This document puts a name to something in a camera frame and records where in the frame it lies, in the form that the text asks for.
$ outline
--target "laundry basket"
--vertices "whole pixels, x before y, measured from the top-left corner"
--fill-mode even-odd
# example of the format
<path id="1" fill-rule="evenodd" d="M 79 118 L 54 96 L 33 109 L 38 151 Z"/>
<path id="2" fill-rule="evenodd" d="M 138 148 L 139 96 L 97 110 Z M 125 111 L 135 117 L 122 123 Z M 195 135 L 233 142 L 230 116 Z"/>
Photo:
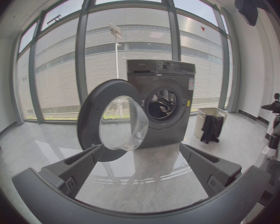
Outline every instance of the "laundry basket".
<path id="1" fill-rule="evenodd" d="M 196 135 L 196 137 L 199 140 L 201 139 L 201 137 L 204 133 L 201 129 L 203 128 L 205 117 L 207 114 L 214 115 L 216 117 L 220 117 L 220 116 L 224 117 L 224 119 L 223 119 L 223 124 L 224 124 L 228 113 L 219 108 L 200 108 L 200 109 L 198 109 L 197 121 L 196 121 L 194 134 Z"/>

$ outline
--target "control panel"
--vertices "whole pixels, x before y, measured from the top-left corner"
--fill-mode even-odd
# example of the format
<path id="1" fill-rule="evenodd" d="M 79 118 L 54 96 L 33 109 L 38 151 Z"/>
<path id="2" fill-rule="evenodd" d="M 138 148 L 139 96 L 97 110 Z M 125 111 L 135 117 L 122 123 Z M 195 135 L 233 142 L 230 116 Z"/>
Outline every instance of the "control panel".
<path id="1" fill-rule="evenodd" d="M 195 65 L 186 62 L 168 60 L 127 60 L 128 73 L 152 74 L 195 74 Z"/>

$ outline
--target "street lamp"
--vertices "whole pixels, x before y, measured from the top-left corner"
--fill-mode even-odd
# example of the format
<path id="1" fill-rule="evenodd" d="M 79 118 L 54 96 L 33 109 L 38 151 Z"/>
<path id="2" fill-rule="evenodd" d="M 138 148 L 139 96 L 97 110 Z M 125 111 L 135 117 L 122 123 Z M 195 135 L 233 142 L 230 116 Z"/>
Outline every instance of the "street lamp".
<path id="1" fill-rule="evenodd" d="M 117 60 L 117 47 L 121 46 L 120 44 L 117 43 L 116 39 L 120 39 L 122 40 L 122 36 L 121 36 L 121 29 L 111 23 L 109 23 L 109 27 L 110 27 L 110 32 L 112 35 L 115 36 L 115 55 L 116 55 L 116 78 L 119 79 L 119 75 L 118 75 L 118 60 Z"/>

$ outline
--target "gray tile floor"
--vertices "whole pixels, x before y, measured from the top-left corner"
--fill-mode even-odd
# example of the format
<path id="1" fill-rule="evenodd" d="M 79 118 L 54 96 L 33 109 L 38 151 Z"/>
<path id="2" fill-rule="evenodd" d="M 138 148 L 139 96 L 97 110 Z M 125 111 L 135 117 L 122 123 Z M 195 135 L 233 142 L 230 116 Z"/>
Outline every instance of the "gray tile floor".
<path id="1" fill-rule="evenodd" d="M 196 116 L 189 118 L 184 142 L 242 165 L 256 161 L 267 143 L 267 125 L 241 114 L 228 114 L 219 143 L 200 142 L 193 134 Z M 82 149 L 75 125 L 25 122 L 0 139 L 0 186 L 11 203 L 30 222 L 40 223 L 14 188 L 11 177 L 70 157 Z M 178 144 L 127 152 L 120 159 L 98 163 L 77 199 L 90 205 L 126 212 L 155 212 L 190 205 L 207 197 L 178 151 Z"/>

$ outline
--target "washing machine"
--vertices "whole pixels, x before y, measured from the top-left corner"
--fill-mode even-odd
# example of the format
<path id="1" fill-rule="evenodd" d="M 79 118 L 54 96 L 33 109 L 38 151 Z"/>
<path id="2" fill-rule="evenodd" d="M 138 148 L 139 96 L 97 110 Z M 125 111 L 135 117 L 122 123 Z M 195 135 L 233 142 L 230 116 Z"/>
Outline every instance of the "washing machine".
<path id="1" fill-rule="evenodd" d="M 141 95 L 149 119 L 139 148 L 159 147 L 184 139 L 193 99 L 195 65 L 165 60 L 128 60 L 127 80 Z"/>

